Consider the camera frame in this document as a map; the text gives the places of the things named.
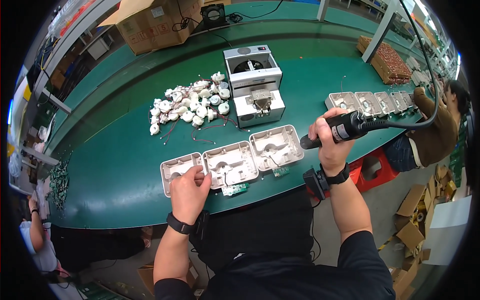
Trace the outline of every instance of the black fan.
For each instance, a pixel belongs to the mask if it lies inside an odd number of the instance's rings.
[[[223,4],[211,4],[200,9],[206,29],[228,25]]]

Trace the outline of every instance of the brown jacket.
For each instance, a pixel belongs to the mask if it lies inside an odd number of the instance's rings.
[[[413,101],[427,118],[432,115],[435,103],[425,95],[421,88],[417,87],[414,90]],[[427,167],[452,153],[458,142],[458,128],[452,114],[447,108],[440,106],[432,125],[409,132],[407,137],[415,142],[420,162]]]

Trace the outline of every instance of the watch strap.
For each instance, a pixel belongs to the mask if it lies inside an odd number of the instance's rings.
[[[350,167],[346,163],[345,167],[343,168],[343,170],[340,173],[338,173],[336,176],[326,177],[325,179],[326,179],[328,185],[341,184],[341,183],[347,181],[349,176],[350,176]]]
[[[167,216],[167,223],[170,227],[172,227],[175,231],[181,234],[191,234],[195,232],[195,225],[189,225],[184,222],[180,222],[173,216],[172,213],[169,213]]]

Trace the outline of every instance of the plastic enclosure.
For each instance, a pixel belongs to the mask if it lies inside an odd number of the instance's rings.
[[[170,198],[170,183],[180,175],[183,175],[193,166],[202,166],[202,155],[199,152],[177,157],[160,164],[162,174],[163,191]]]
[[[374,95],[375,98],[377,98],[377,101],[380,104],[380,108],[382,110],[382,115],[380,115],[379,117],[383,117],[385,115],[395,112],[395,107],[387,92],[379,92],[375,93]]]
[[[407,104],[408,108],[415,106],[412,98],[410,97],[410,95],[406,91],[400,91],[400,94],[402,94],[402,97],[405,100],[405,103]]]
[[[205,172],[212,173],[213,190],[258,177],[252,147],[247,141],[205,151],[202,159]]]
[[[301,160],[304,156],[297,131],[292,125],[254,133],[250,136],[250,142],[253,157],[260,171],[281,167]]]
[[[403,99],[403,96],[399,92],[394,92],[390,93],[390,100],[392,101],[394,107],[395,107],[395,114],[399,114],[405,110],[408,109],[407,104],[405,103],[405,100]]]
[[[383,114],[380,109],[380,104],[372,92],[355,92],[355,96],[365,116],[378,117]]]
[[[344,108],[348,112],[353,112],[360,107],[360,103],[352,92],[331,93],[325,100],[325,105],[328,109]]]

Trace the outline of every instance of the hand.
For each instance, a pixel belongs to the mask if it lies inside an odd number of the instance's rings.
[[[189,225],[195,224],[212,185],[212,174],[205,176],[202,170],[202,166],[191,167],[170,183],[173,216]]]
[[[27,199],[28,199],[28,208],[30,208],[30,213],[32,213],[32,210],[37,209],[36,201],[31,196],[27,196]]]
[[[328,177],[336,176],[343,170],[347,156],[355,142],[351,140],[336,144],[333,141],[332,130],[325,121],[325,119],[344,113],[348,113],[348,111],[341,108],[331,108],[324,115],[318,117],[308,129],[308,137],[311,140],[319,137],[322,141],[322,147],[318,149],[318,159],[322,163],[325,175]]]

